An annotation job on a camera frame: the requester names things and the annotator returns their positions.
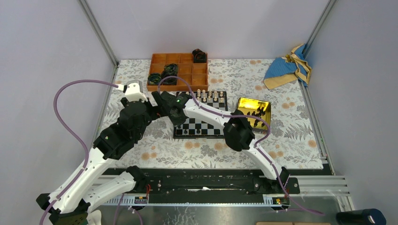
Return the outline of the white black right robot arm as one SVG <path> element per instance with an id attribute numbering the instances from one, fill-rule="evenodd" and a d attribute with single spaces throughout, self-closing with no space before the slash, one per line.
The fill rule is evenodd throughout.
<path id="1" fill-rule="evenodd" d="M 270 179 L 269 187 L 273 192 L 281 193 L 287 188 L 289 172 L 261 147 L 261 140 L 255 137 L 247 115 L 239 110 L 229 112 L 216 109 L 185 93 L 175 96 L 166 91 L 154 91 L 152 96 L 174 126 L 183 124 L 186 119 L 197 119 L 222 130 L 227 146 L 246 154 Z"/>

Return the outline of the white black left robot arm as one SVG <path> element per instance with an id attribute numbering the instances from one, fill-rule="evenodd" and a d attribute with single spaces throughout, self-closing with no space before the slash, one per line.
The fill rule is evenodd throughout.
<path id="1" fill-rule="evenodd" d="M 57 190 L 36 199 L 53 225 L 80 225 L 111 198 L 129 191 L 148 191 L 148 179 L 137 166 L 92 188 L 97 178 L 131 150 L 142 139 L 146 127 L 158 118 L 156 108 L 148 101 L 129 102 L 123 98 L 121 102 L 124 108 L 117 121 L 100 133 L 80 167 Z"/>

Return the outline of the gold tin of black pieces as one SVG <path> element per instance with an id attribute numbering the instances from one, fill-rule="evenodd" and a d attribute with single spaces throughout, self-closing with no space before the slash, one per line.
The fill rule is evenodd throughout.
<path id="1" fill-rule="evenodd" d="M 267 122 L 268 125 L 271 123 L 271 103 L 268 101 L 240 97 L 237 103 L 237 109 L 245 115 L 261 118 Z M 248 121 L 257 131 L 261 130 L 263 133 L 268 131 L 266 124 L 261 120 L 248 118 Z"/>

